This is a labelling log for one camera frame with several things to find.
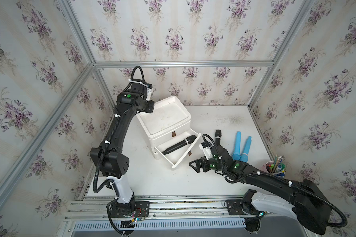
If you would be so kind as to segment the black toy microphone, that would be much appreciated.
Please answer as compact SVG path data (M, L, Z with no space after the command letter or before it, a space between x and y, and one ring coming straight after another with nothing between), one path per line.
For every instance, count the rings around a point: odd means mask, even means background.
M167 155L167 154L170 154L176 150L179 150L179 149L185 147L186 145L192 144L196 138L197 138L196 135L191 135L191 136L187 137L186 139L184 139L183 141L167 148L165 151L162 152L162 154Z
M215 144L216 144L216 146L220 145L221 138L222 138L222 131L217 129L216 132L215 132Z

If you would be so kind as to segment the white plastic drawer cabinet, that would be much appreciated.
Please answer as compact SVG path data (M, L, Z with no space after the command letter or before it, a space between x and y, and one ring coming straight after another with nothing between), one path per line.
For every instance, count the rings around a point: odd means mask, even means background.
M136 117L145 132L146 143L152 155L154 153L150 148L148 136L156 134L160 129L163 130L191 120L191 114L177 96L170 96L156 102L152 114L141 112Z

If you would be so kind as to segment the aluminium mounting rail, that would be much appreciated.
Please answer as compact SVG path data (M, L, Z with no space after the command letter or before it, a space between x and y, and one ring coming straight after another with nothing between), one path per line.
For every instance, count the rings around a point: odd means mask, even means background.
M227 217L226 201L243 195L226 196L137 196L136 201L149 202L148 219L184 219ZM104 220L109 197L88 197L67 205L64 221Z

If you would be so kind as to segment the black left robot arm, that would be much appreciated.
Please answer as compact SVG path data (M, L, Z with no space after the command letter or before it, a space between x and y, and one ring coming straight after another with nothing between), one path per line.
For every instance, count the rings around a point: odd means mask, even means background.
M129 84L117 96L114 117L109 130L98 148L91 148L90 157L96 166L92 189L95 194L103 188L111 188L115 198L112 202L119 208L134 212L134 192L126 177L130 159L123 154L124 140L135 115L153 113L153 86L146 82L143 70L135 66Z

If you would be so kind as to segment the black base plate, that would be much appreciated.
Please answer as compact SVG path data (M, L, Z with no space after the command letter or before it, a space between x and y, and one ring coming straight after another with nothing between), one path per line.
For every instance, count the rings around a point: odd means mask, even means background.
M107 206L107 216L111 218L128 218L141 221L149 216L149 201L131 201L123 204L117 201L111 201Z
M224 206L229 215L250 215L252 217L263 217L265 212L255 208L250 200L244 199L228 199L224 202Z

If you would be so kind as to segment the pink cup with items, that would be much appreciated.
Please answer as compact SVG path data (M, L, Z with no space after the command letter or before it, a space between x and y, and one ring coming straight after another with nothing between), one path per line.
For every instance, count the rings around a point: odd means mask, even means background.
M268 162L265 164L265 168L268 173L274 176L284 178L286 173L286 165L284 164L284 161L284 156L275 157L272 162Z

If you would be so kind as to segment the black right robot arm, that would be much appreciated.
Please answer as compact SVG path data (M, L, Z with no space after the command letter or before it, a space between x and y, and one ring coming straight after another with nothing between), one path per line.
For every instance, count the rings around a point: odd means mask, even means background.
M267 213L297 220L307 230L324 235L327 227L344 228L347 216L330 203L317 185L308 180L294 181L260 170L248 161L249 143L241 154L229 154L220 145L221 131L216 137L203 134L200 149L204 156L189 163L197 173L214 171L228 184L243 183L261 188L266 194L249 189L242 199L225 201L229 215L247 215L245 229L254 233L261 228Z

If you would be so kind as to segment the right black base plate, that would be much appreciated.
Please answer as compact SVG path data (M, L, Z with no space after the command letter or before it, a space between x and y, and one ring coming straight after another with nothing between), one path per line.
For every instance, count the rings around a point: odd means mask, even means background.
M250 215L252 217L263 217L265 212L255 208L250 200L244 199L228 199L224 202L224 206L229 215Z

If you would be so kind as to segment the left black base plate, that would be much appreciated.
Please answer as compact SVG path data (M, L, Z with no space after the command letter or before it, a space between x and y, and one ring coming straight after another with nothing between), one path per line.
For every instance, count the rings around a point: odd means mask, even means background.
M117 201L111 201L107 206L107 216L111 218L128 218L141 221L149 216L149 201L131 201L123 204Z

